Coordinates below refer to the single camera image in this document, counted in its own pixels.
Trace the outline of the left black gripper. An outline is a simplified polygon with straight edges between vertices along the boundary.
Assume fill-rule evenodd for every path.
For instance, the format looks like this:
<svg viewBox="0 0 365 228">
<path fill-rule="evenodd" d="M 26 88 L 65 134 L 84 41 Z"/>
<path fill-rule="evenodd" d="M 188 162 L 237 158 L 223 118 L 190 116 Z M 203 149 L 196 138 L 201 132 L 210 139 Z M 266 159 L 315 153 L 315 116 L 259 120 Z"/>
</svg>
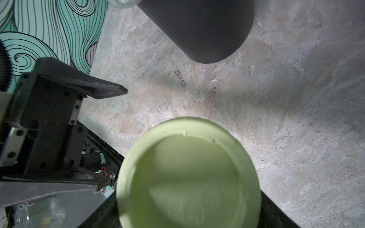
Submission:
<svg viewBox="0 0 365 228">
<path fill-rule="evenodd" d="M 79 122 L 84 99 L 128 94 L 55 58 L 24 74 L 1 121 L 1 208 L 115 182 L 117 152 Z"/>
</svg>

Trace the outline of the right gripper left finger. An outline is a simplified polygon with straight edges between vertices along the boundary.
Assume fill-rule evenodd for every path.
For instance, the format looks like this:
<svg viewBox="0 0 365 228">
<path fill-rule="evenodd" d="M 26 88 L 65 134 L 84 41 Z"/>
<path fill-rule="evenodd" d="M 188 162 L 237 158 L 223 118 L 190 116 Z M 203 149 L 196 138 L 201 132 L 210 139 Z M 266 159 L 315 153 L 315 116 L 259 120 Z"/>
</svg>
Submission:
<svg viewBox="0 0 365 228">
<path fill-rule="evenodd" d="M 79 228 L 119 228 L 117 196 L 113 192 Z"/>
</svg>

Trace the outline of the light green jar lid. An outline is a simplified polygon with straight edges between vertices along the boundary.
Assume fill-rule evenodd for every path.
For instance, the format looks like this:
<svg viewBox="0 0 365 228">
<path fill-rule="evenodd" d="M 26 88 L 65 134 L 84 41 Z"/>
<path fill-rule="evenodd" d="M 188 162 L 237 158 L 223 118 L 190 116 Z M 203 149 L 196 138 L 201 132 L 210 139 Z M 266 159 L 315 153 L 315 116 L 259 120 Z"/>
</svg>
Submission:
<svg viewBox="0 0 365 228">
<path fill-rule="evenodd" d="M 242 144 L 220 125 L 175 118 L 148 130 L 117 179 L 124 228 L 255 228 L 261 191 Z"/>
</svg>

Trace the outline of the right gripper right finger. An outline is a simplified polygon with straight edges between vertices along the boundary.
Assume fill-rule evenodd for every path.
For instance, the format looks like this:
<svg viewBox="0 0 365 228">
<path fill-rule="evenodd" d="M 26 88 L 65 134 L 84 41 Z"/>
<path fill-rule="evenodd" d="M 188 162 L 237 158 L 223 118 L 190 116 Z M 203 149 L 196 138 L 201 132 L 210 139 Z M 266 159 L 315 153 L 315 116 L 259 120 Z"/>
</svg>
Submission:
<svg viewBox="0 0 365 228">
<path fill-rule="evenodd" d="M 263 191 L 259 228 L 300 228 Z"/>
</svg>

